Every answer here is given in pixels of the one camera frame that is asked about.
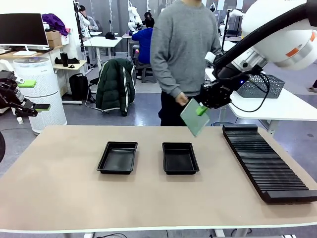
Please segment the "purple cloth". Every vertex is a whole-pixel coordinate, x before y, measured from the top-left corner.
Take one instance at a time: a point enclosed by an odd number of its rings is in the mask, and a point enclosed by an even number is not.
[[[48,25],[50,25],[53,29],[57,30],[63,36],[67,36],[68,33],[66,31],[64,23],[54,14],[43,14],[42,15],[43,21],[45,21]]]

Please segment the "black bag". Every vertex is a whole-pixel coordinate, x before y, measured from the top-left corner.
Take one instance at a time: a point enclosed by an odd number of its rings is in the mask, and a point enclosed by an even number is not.
[[[91,98],[91,91],[88,86],[88,79],[82,73],[74,74],[69,78],[69,85],[71,90],[71,97],[73,100],[86,100],[87,94],[88,101],[93,101]]]

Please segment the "black cable on floor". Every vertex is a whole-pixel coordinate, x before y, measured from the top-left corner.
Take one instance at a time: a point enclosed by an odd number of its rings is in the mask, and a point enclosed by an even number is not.
[[[103,236],[103,237],[97,237],[97,238],[106,238],[106,237],[112,237],[112,236],[118,236],[118,235],[121,235],[121,236],[124,236],[125,238],[128,238],[125,234],[122,234],[122,233],[113,233],[113,234],[110,234],[110,235],[106,235],[106,236]]]

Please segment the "gray storage basket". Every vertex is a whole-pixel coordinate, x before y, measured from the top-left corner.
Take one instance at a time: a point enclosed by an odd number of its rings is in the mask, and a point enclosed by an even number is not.
[[[266,75],[270,81],[270,91],[268,93],[267,98],[278,98],[279,94],[281,93],[285,82],[282,80],[272,76]],[[263,79],[256,75],[250,76],[250,80],[255,82],[260,88],[264,91],[267,91],[266,85],[263,82]],[[239,95],[243,98],[264,98],[265,93],[258,89],[252,82],[247,81],[243,86],[237,91]]]

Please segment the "white desk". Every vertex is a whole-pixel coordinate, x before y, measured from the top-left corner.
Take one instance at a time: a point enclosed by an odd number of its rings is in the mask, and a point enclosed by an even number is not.
[[[122,40],[121,37],[117,37],[116,40],[109,40],[106,39],[103,36],[96,36],[93,38],[90,38],[84,42],[85,47],[96,47],[97,51],[97,61],[98,61],[98,67],[99,70],[101,70],[102,65],[101,65],[101,56],[100,56],[100,49],[99,48],[108,48],[108,55],[109,55],[109,60],[111,59],[111,48],[115,47],[120,41]]]
[[[213,69],[206,69],[209,79],[214,80],[212,72]],[[237,92],[233,92],[230,98],[237,107],[246,111],[256,109],[263,101],[261,98],[243,98]],[[286,89],[282,89],[277,99],[266,99],[262,107],[253,113],[243,112],[231,103],[228,106],[238,118],[260,120],[268,128],[271,135],[274,135],[280,120],[317,121],[317,109]],[[220,111],[219,121],[223,121],[224,116],[225,108],[223,107]]]
[[[102,34],[102,32],[101,31],[90,31],[89,34],[91,36],[98,36],[98,35]]]

